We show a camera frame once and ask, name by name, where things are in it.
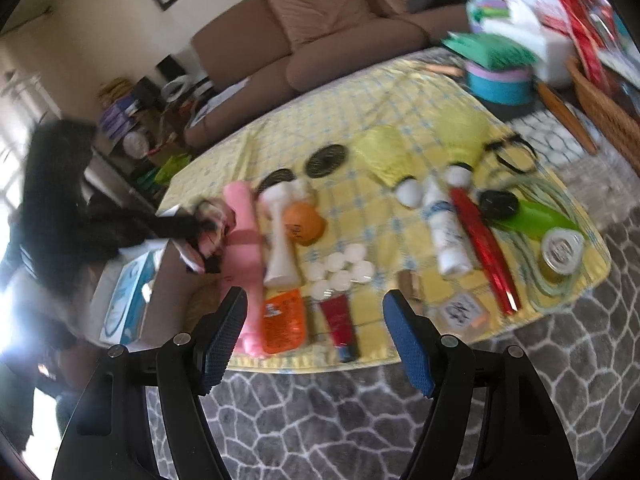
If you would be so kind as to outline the pink foam roll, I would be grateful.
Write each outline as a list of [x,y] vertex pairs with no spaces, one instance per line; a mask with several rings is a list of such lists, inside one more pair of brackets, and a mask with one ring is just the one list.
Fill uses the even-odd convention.
[[222,258],[221,295],[239,286],[247,296],[247,314],[235,349],[262,358],[262,305],[264,304],[264,262],[262,234],[256,216],[254,192],[246,181],[224,187],[224,202],[235,213],[235,227],[226,236]]

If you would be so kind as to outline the clear perfume bottle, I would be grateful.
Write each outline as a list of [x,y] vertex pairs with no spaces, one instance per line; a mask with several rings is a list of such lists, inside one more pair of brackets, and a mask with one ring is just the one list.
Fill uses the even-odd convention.
[[436,309],[436,320],[442,333],[470,339],[486,332],[490,314],[472,294],[460,292]]

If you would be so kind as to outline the orange packet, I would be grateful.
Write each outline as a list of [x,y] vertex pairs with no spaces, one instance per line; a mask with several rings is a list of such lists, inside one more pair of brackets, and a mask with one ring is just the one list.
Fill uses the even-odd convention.
[[262,350],[268,356],[297,350],[307,341],[306,307],[298,289],[267,299],[262,307]]

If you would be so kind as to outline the red cosmetic tube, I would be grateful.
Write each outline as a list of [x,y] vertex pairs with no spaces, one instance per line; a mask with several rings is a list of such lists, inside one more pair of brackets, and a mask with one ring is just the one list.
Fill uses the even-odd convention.
[[341,363],[356,361],[359,358],[357,337],[350,316],[349,301],[346,295],[332,296],[320,302],[320,309],[329,326],[330,336]]

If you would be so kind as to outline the red metallic wand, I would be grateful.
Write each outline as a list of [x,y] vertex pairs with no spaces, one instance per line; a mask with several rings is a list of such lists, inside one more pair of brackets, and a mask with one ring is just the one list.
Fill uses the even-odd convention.
[[495,295],[498,307],[504,315],[517,314],[521,309],[521,300],[494,233],[464,188],[450,188],[449,196]]

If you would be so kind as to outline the orange ball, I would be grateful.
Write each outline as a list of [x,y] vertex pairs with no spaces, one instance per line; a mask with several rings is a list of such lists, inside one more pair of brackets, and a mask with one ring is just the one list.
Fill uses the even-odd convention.
[[315,206],[306,202],[296,202],[285,209],[283,222],[288,237],[296,244],[309,246],[322,237],[326,220]]

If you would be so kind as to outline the black round lid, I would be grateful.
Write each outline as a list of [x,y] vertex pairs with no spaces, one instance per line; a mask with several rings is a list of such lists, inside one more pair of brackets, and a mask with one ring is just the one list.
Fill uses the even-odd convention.
[[506,220],[518,213],[520,201],[510,191],[485,190],[478,196],[478,209],[487,220]]

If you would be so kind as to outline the green leaf shaped item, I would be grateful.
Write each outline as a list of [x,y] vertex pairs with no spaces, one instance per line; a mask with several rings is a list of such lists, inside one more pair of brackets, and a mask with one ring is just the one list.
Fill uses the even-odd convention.
[[529,200],[518,202],[518,211],[505,219],[491,220],[491,225],[501,231],[525,235],[532,240],[542,240],[553,229],[567,229],[580,232],[578,224],[565,214],[546,205]]

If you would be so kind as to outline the round silver tin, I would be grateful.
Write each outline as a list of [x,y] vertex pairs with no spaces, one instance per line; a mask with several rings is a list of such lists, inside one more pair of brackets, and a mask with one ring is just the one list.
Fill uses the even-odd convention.
[[555,228],[541,240],[539,270],[551,283],[559,283],[574,275],[582,265],[585,237],[581,232]]

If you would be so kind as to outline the left yellow shuttlecock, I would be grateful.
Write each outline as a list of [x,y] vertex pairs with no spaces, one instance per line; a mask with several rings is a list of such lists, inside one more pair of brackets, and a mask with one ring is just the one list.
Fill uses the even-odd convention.
[[402,135],[395,127],[377,126],[359,133],[352,149],[402,206],[416,209],[422,205],[422,185],[416,178]]

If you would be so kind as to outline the right yellow shuttlecock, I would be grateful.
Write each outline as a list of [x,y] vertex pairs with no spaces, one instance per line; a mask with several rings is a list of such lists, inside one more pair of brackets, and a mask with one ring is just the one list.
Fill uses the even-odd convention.
[[439,111],[434,131],[447,154],[447,184],[469,190],[474,170],[491,139],[491,124],[486,114],[475,107],[448,105]]

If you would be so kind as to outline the blue round container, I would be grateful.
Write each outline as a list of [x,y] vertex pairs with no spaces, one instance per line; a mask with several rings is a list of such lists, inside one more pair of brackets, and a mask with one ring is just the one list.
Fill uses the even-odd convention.
[[488,70],[472,61],[465,62],[466,84],[474,96],[485,101],[520,106],[533,102],[533,71],[530,67]]

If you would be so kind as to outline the wooden stick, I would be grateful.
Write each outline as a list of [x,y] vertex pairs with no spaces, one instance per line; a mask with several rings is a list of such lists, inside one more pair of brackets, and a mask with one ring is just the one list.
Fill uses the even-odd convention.
[[588,130],[575,114],[567,107],[564,101],[544,82],[536,82],[536,90],[544,106],[550,110],[552,115],[561,125],[572,135],[578,144],[590,156],[598,154],[597,144],[594,143]]

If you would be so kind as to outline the wicker basket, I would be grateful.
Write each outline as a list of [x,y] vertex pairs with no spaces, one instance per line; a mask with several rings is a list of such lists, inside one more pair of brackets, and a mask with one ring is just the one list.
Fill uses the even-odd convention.
[[612,98],[592,84],[582,73],[582,63],[572,56],[566,67],[573,79],[577,99],[587,117],[613,145],[636,174],[640,171],[640,129]]

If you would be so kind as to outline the green cloth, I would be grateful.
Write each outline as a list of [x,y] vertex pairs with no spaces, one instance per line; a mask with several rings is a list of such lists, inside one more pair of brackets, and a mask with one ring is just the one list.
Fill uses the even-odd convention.
[[496,34],[450,32],[442,44],[462,58],[493,72],[533,67],[537,63],[532,51],[510,38]]

